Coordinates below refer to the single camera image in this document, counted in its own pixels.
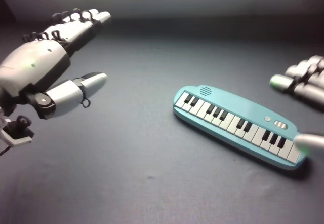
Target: white piano key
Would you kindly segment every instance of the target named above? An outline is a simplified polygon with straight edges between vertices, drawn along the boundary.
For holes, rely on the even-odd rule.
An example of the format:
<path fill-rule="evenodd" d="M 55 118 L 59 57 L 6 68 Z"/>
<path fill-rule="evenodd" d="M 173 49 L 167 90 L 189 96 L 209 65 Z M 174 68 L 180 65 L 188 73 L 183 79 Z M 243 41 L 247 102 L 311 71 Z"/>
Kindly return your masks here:
<path fill-rule="evenodd" d="M 300 154 L 300 150 L 297 149 L 295 144 L 293 144 L 293 147 L 288 154 L 287 161 L 290 161 L 291 163 L 296 163 L 297 159 L 299 157 L 299 154 Z"/>
<path fill-rule="evenodd" d="M 265 133 L 265 129 L 259 127 L 259 128 L 258 128 L 258 131 L 257 131 L 257 133 L 255 134 L 255 136 L 253 137 L 251 143 L 252 143 L 252 144 L 255 144 L 255 145 L 257 145 L 257 146 L 260 146 L 260 144 L 261 144 L 261 142 L 262 142 L 262 137 L 263 137 L 264 133 Z"/>
<path fill-rule="evenodd" d="M 237 130 L 237 124 L 240 121 L 241 118 L 239 118 L 238 116 L 235 116 L 234 119 L 232 120 L 232 122 L 230 123 L 230 125 L 227 128 L 227 132 L 231 133 L 231 134 L 235 134 L 236 130 Z"/>
<path fill-rule="evenodd" d="M 251 142 L 251 140 L 253 139 L 254 135 L 256 134 L 257 130 L 258 130 L 259 126 L 253 124 L 250 128 L 250 130 L 245 133 L 243 139 L 245 139 L 248 142 Z"/>
<path fill-rule="evenodd" d="M 287 159 L 287 156 L 293 146 L 293 143 L 290 140 L 286 140 L 283 148 L 279 150 L 278 156 L 281 158 Z"/>
<path fill-rule="evenodd" d="M 193 100 L 194 100 L 194 96 L 190 99 L 190 101 L 188 103 L 185 103 L 182 106 L 182 110 L 189 111 L 192 108 L 192 106 L 190 106 L 190 104 L 192 103 Z"/>
<path fill-rule="evenodd" d="M 226 130 L 228 128 L 228 126 L 230 125 L 230 123 L 232 122 L 233 118 L 234 118 L 234 115 L 228 113 L 226 115 L 226 118 L 224 119 L 224 121 L 222 121 L 220 123 L 219 127 Z"/>
<path fill-rule="evenodd" d="M 212 120 L 212 124 L 219 126 L 219 124 L 222 122 L 219 118 L 221 117 L 222 113 L 224 112 L 224 110 L 221 110 L 218 114 L 218 116 Z"/>
<path fill-rule="evenodd" d="M 184 100 L 187 98 L 189 94 L 187 92 L 184 92 L 178 99 L 177 103 L 175 104 L 176 107 L 182 108 L 184 104 Z"/>
<path fill-rule="evenodd" d="M 278 136 L 277 140 L 275 141 L 275 144 L 272 144 L 269 149 L 269 151 L 275 155 L 278 155 L 278 152 L 280 150 L 280 148 L 278 147 L 278 143 L 279 143 L 280 139 L 281 139 L 281 136 Z"/>
<path fill-rule="evenodd" d="M 211 114 L 206 114 L 206 116 L 204 117 L 204 120 L 210 123 L 214 119 L 213 114 L 216 111 L 216 109 L 217 109 L 217 107 L 214 107 Z"/>
<path fill-rule="evenodd" d="M 261 142 L 260 148 L 263 148 L 263 149 L 265 149 L 265 150 L 268 151 L 270 149 L 270 146 L 272 146 L 270 144 L 270 140 L 271 140 L 272 137 L 273 137 L 273 133 L 271 132 L 270 135 L 269 135 L 269 137 L 268 137 L 268 139 L 267 140 L 263 140 Z"/>
<path fill-rule="evenodd" d="M 201 106 L 199 112 L 197 113 L 197 117 L 203 119 L 206 116 L 206 111 L 210 105 L 211 105 L 210 103 L 204 102 L 204 104 Z"/>
<path fill-rule="evenodd" d="M 196 115 L 198 112 L 199 112 L 199 109 L 201 108 L 201 106 L 203 105 L 204 101 L 199 99 L 199 101 L 196 103 L 195 106 L 193 106 L 191 109 L 190 109 L 190 113 L 193 114 L 193 115 Z"/>
<path fill-rule="evenodd" d="M 245 135 L 245 131 L 244 131 L 244 128 L 245 128 L 245 126 L 247 125 L 247 121 L 245 120 L 245 122 L 243 123 L 243 125 L 242 125 L 242 127 L 240 128 L 240 129 L 237 129 L 236 130 L 236 132 L 235 132 L 235 135 L 237 136 L 237 137 L 240 137 L 240 138 L 243 138 L 244 137 L 244 135 Z"/>

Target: keyboard keys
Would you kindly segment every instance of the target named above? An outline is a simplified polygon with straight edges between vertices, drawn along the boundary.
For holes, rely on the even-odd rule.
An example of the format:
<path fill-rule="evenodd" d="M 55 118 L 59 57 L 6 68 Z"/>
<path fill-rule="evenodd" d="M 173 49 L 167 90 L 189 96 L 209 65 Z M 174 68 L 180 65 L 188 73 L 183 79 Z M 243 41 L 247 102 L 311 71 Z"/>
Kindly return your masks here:
<path fill-rule="evenodd" d="M 184 100 L 184 103 L 190 102 L 191 99 L 192 99 L 192 95 L 188 95 L 187 98 Z"/>
<path fill-rule="evenodd" d="M 214 105 L 210 105 L 206 111 L 207 114 L 211 114 L 212 113 L 212 110 L 214 109 Z"/>
<path fill-rule="evenodd" d="M 251 140 L 253 139 L 254 135 L 256 134 L 258 128 L 259 128 L 259 126 L 252 124 L 252 126 L 250 127 L 250 130 L 247 133 L 245 133 L 243 139 L 245 139 L 248 142 L 251 142 Z"/>
<path fill-rule="evenodd" d="M 186 100 L 185 100 L 184 105 L 182 106 L 182 110 L 189 111 L 192 108 L 190 106 L 190 104 L 192 103 L 192 101 L 194 100 L 194 98 L 195 98 L 194 96 L 191 96 L 190 101 L 188 103 L 186 103 L 186 100 L 188 99 L 188 97 L 187 97 Z"/>
<path fill-rule="evenodd" d="M 278 143 L 278 148 L 282 149 L 285 144 L 285 141 L 286 139 L 282 137 Z"/>
<path fill-rule="evenodd" d="M 198 112 L 199 112 L 199 110 L 200 110 L 200 108 L 201 108 L 201 106 L 204 104 L 204 101 L 203 100 L 198 100 L 198 102 L 196 103 L 196 105 L 195 106 L 193 106 L 191 109 L 190 109 L 190 113 L 191 114 L 193 114 L 193 115 L 196 115 Z"/>
<path fill-rule="evenodd" d="M 201 106 L 199 112 L 197 113 L 197 117 L 203 119 L 206 116 L 206 111 L 209 106 L 210 106 L 210 103 L 204 102 L 204 104 Z"/>
<path fill-rule="evenodd" d="M 227 130 L 227 128 L 230 125 L 230 123 L 232 122 L 233 118 L 234 118 L 234 115 L 228 113 L 227 116 L 226 116 L 226 118 L 224 119 L 224 121 L 222 121 L 220 123 L 219 127 L 222 128 L 222 129 Z"/>
<path fill-rule="evenodd" d="M 277 140 L 275 141 L 275 143 L 274 143 L 272 146 L 270 146 L 269 151 L 270 151 L 271 153 L 273 153 L 273 154 L 275 154 L 275 155 L 278 155 L 278 152 L 279 152 L 279 150 L 280 150 L 280 148 L 278 147 L 278 144 L 279 144 L 280 140 L 281 140 L 281 136 L 278 136 L 278 138 L 277 138 Z"/>
<path fill-rule="evenodd" d="M 222 113 L 222 115 L 219 117 L 219 119 L 221 120 L 221 121 L 224 121 L 224 119 L 226 118 L 226 116 L 227 116 L 227 114 L 228 114 L 228 111 L 223 111 L 223 113 Z"/>
<path fill-rule="evenodd" d="M 251 122 L 248 122 L 247 125 L 244 128 L 244 131 L 245 132 L 248 132 L 250 130 L 251 126 L 252 126 L 252 123 Z"/>
<path fill-rule="evenodd" d="M 290 161 L 291 163 L 295 164 L 297 162 L 299 154 L 300 154 L 300 150 L 298 150 L 297 147 L 294 144 L 292 149 L 290 150 L 290 152 L 288 154 L 287 160 Z"/>
<path fill-rule="evenodd" d="M 210 114 L 206 114 L 206 116 L 204 117 L 204 120 L 210 123 L 214 119 L 213 113 L 215 110 L 216 110 L 216 107 L 214 106 L 212 112 Z"/>
<path fill-rule="evenodd" d="M 184 100 L 187 98 L 189 94 L 187 92 L 184 92 L 180 98 L 178 99 L 177 103 L 175 104 L 176 107 L 182 108 L 184 104 Z"/>
<path fill-rule="evenodd" d="M 238 116 L 235 116 L 234 119 L 232 120 L 232 122 L 230 123 L 230 125 L 227 128 L 227 132 L 231 133 L 231 134 L 235 134 L 236 130 L 237 130 L 237 124 L 240 121 L 241 118 L 239 118 Z"/>
<path fill-rule="evenodd" d="M 278 135 L 277 134 L 273 134 L 273 137 L 271 138 L 271 140 L 269 141 L 270 144 L 275 144 L 275 142 L 278 139 Z"/>
<path fill-rule="evenodd" d="M 290 140 L 286 140 L 283 148 L 279 150 L 278 156 L 287 159 L 288 154 L 293 146 L 293 143 Z"/>
<path fill-rule="evenodd" d="M 214 117 L 214 119 L 212 120 L 212 124 L 214 124 L 214 125 L 216 125 L 216 126 L 219 126 L 219 125 L 220 125 L 220 123 L 222 122 L 222 121 L 220 120 L 220 117 L 221 117 L 223 111 L 224 111 L 224 110 L 221 110 L 220 113 L 218 114 L 218 116 L 217 116 L 217 117 Z"/>
<path fill-rule="evenodd" d="M 199 101 L 199 98 L 195 97 L 194 100 L 192 101 L 192 103 L 190 104 L 190 106 L 195 106 L 198 101 Z"/>
<path fill-rule="evenodd" d="M 262 137 L 262 140 L 267 141 L 268 138 L 269 138 L 269 135 L 270 135 L 270 131 L 269 131 L 269 130 L 266 130 L 266 131 L 264 132 L 264 135 L 263 135 L 263 137 Z"/>
<path fill-rule="evenodd" d="M 240 119 L 236 127 L 237 127 L 238 129 L 242 128 L 244 122 L 245 122 L 244 119 Z"/>
<path fill-rule="evenodd" d="M 262 142 L 262 137 L 263 137 L 265 131 L 266 131 L 266 130 L 265 130 L 264 128 L 259 127 L 259 128 L 258 128 L 258 131 L 257 131 L 257 133 L 255 134 L 255 136 L 253 137 L 251 143 L 252 143 L 252 144 L 255 144 L 255 145 L 257 145 L 257 146 L 260 146 L 260 145 L 261 145 L 261 142 Z"/>
<path fill-rule="evenodd" d="M 213 116 L 214 116 L 214 117 L 217 117 L 218 114 L 221 112 L 221 110 L 222 110 L 222 109 L 218 107 L 218 108 L 216 109 L 216 111 L 214 112 Z"/>
<path fill-rule="evenodd" d="M 268 151 L 268 150 L 270 149 L 270 146 L 272 146 L 272 145 L 270 144 L 270 140 L 271 140 L 272 137 L 273 137 L 273 133 L 270 132 L 268 139 L 267 139 L 267 140 L 263 140 L 263 141 L 261 142 L 260 148 L 265 149 L 265 150 Z"/>
<path fill-rule="evenodd" d="M 244 137 L 244 134 L 245 134 L 244 128 L 247 125 L 247 123 L 248 122 L 246 120 L 244 120 L 244 123 L 243 123 L 242 127 L 240 129 L 237 129 L 236 130 L 235 135 L 237 137 L 240 137 L 240 138 L 243 138 Z"/>

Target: gray table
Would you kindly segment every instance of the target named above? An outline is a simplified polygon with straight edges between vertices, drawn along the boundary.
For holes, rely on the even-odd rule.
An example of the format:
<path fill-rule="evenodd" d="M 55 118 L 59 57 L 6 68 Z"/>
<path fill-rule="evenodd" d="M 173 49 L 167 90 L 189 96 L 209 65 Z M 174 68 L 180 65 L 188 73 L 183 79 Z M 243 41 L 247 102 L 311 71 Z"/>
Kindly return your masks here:
<path fill-rule="evenodd" d="M 2 27 L 0 60 L 34 28 Z M 47 121 L 30 106 L 14 113 L 33 120 L 35 137 L 0 157 L 0 223 L 323 223 L 319 162 L 307 177 L 291 178 L 172 111 L 181 87 L 206 84 L 261 104 L 300 131 L 323 132 L 321 114 L 268 85 L 273 74 L 315 54 L 324 46 L 126 27 L 102 33 L 62 76 L 108 74 L 90 108 Z"/>

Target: blue toy keyboard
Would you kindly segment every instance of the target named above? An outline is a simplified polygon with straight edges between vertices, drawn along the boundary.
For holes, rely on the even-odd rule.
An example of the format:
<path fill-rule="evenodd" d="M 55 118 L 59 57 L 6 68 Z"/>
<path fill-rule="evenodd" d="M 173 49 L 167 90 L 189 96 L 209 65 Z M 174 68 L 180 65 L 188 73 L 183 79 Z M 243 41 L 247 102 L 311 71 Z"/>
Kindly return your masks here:
<path fill-rule="evenodd" d="M 296 126 L 275 112 L 210 86 L 186 86 L 174 113 L 214 137 L 277 167 L 296 169 L 306 159 L 293 144 Z"/>

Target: black piano key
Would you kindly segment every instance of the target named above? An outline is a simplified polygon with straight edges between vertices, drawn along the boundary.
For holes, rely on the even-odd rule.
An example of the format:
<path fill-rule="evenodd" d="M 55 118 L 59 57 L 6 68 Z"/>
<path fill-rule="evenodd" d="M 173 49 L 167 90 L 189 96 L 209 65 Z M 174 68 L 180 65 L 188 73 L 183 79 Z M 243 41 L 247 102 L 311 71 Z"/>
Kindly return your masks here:
<path fill-rule="evenodd" d="M 225 111 L 225 110 L 224 110 L 224 112 L 223 112 L 222 115 L 219 117 L 219 119 L 220 119 L 221 121 L 224 121 L 224 119 L 226 118 L 227 114 L 228 114 L 228 111 Z"/>
<path fill-rule="evenodd" d="M 219 107 L 218 107 L 218 108 L 216 108 L 216 110 L 215 110 L 215 112 L 214 112 L 213 116 L 214 116 L 214 117 L 218 117 L 218 114 L 219 114 L 219 113 L 221 112 L 221 110 L 222 110 L 222 109 L 221 109 L 221 108 L 219 108 Z"/>
<path fill-rule="evenodd" d="M 281 137 L 281 139 L 279 140 L 279 143 L 278 143 L 278 147 L 279 147 L 280 149 L 283 148 L 283 146 L 284 146 L 284 144 L 285 144 L 285 141 L 286 141 L 286 139 L 283 138 L 283 137 Z"/>
<path fill-rule="evenodd" d="M 214 105 L 210 105 L 206 111 L 207 114 L 211 114 L 212 113 L 212 110 L 214 109 Z"/>
<path fill-rule="evenodd" d="M 192 100 L 192 103 L 190 104 L 190 106 L 196 106 L 196 103 L 199 101 L 199 98 L 198 97 L 195 97 L 193 100 Z"/>
<path fill-rule="evenodd" d="M 271 132 L 270 132 L 269 130 L 266 130 L 266 131 L 264 132 L 264 135 L 263 135 L 263 137 L 262 137 L 262 140 L 267 141 L 268 138 L 269 138 L 270 133 L 271 133 Z"/>
<path fill-rule="evenodd" d="M 252 126 L 252 123 L 251 122 L 248 122 L 246 125 L 245 125 L 245 128 L 244 128 L 244 132 L 249 132 L 250 128 Z"/>
<path fill-rule="evenodd" d="M 244 122 L 245 122 L 244 119 L 240 119 L 236 127 L 237 127 L 238 129 L 242 128 Z"/>
<path fill-rule="evenodd" d="M 184 103 L 188 103 L 192 99 L 192 95 L 188 95 L 187 98 L 184 100 Z"/>
<path fill-rule="evenodd" d="M 271 140 L 269 141 L 270 144 L 275 144 L 275 142 L 278 139 L 278 135 L 277 134 L 273 134 Z"/>

